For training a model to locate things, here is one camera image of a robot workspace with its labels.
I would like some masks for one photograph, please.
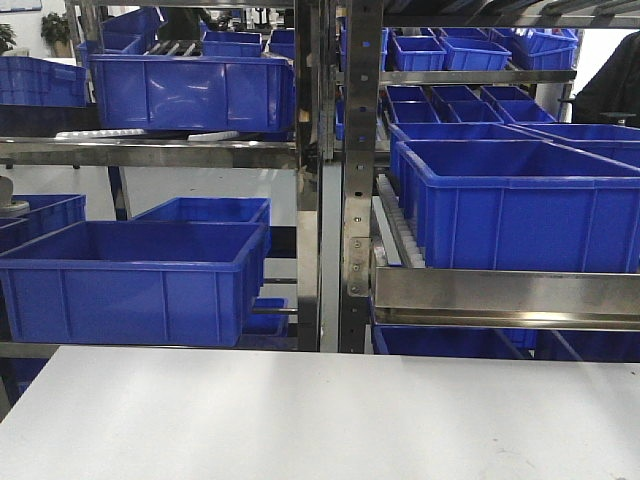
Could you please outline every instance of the metal shelf rail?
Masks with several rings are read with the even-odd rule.
[[[640,276],[416,269],[389,266],[372,243],[369,212],[376,160],[385,144],[374,141],[378,80],[392,83],[557,83],[575,72],[382,72],[378,43],[383,26],[500,26],[640,28],[640,2],[622,15],[593,0],[543,1],[502,15],[383,15],[383,2],[348,0],[351,55],[344,74],[345,140],[339,351],[362,352],[365,326],[378,322],[414,325],[640,330]],[[366,247],[360,252],[356,246]],[[366,283],[371,279],[371,290]]]

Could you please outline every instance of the white table surface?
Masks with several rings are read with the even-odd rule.
[[[63,347],[2,480],[640,478],[640,365]]]

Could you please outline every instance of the plastic storage bin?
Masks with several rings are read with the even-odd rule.
[[[293,122],[294,75],[285,59],[93,55],[90,61],[103,128],[280,132]]]
[[[422,87],[392,85],[385,91],[389,102],[428,102]]]
[[[511,52],[497,43],[470,38],[442,37],[447,70],[502,70]]]
[[[155,7],[142,7],[103,22],[102,31],[142,35],[146,48],[149,48],[155,43],[156,33],[164,24]]]
[[[176,197],[133,218],[141,221],[248,222],[269,225],[268,198]]]
[[[202,54],[214,57],[259,57],[262,35],[245,32],[207,32],[202,39]]]
[[[495,106],[496,113],[504,123],[554,123],[556,119],[536,102],[505,100]]]
[[[516,29],[513,38],[522,50],[529,54],[561,50],[563,48],[575,49],[578,46],[578,37],[569,28]]]
[[[499,330],[455,327],[374,326],[374,352],[462,358],[521,358],[516,347]]]
[[[23,218],[0,218],[0,252],[27,241],[27,221]]]
[[[435,268],[635,272],[640,170],[540,141],[411,141],[416,241]]]
[[[438,115],[446,118],[449,114],[449,103],[479,100],[466,85],[451,85],[446,87],[431,87],[431,101]]]
[[[433,37],[394,37],[394,60],[403,71],[442,70],[446,52]]]
[[[452,123],[502,123],[493,108],[486,102],[452,102],[449,104],[448,121]]]
[[[398,142],[409,140],[531,140],[533,137],[496,123],[400,123],[389,125],[391,140],[391,172],[403,182],[403,162],[400,162]],[[404,207],[404,190],[399,192],[400,207]]]
[[[480,99],[484,100],[491,106],[494,106],[497,102],[502,102],[503,100],[533,101],[527,92],[518,87],[495,87],[490,85],[480,88]]]
[[[13,340],[232,346],[262,282],[266,232],[83,222],[10,250],[0,279]]]
[[[429,102],[393,102],[391,116],[394,123],[440,123]]]
[[[269,51],[283,57],[296,58],[295,30],[273,30],[269,40]]]
[[[87,71],[30,57],[0,57],[0,103],[84,107]]]
[[[539,332],[537,360],[585,362],[640,362],[640,333],[559,331],[574,355],[551,331]]]
[[[471,38],[487,40],[487,34],[479,28],[441,28],[440,37]]]
[[[525,70],[570,70],[576,53],[575,47],[569,47],[529,54],[523,52],[516,43],[512,51],[513,61]]]
[[[27,240],[86,219],[85,195],[14,195],[13,199],[29,202],[29,213],[21,216],[27,221]]]
[[[522,131],[640,167],[640,129],[618,125],[526,125]]]
[[[286,298],[257,298],[253,308],[286,308]],[[242,335],[261,335],[286,337],[289,329],[289,316],[279,313],[254,313],[242,327]]]

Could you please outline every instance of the green plant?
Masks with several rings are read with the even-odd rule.
[[[0,55],[7,50],[13,50],[13,46],[16,44],[15,38],[16,34],[11,28],[11,25],[0,23]]]
[[[42,17],[40,36],[50,47],[53,47],[56,42],[69,43],[71,32],[66,16],[51,12],[46,17]]]

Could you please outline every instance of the dark jacket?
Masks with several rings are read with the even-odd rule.
[[[627,125],[640,126],[640,32],[626,36],[576,95],[572,121],[607,123],[600,115],[603,112],[635,113],[637,116],[629,118]]]

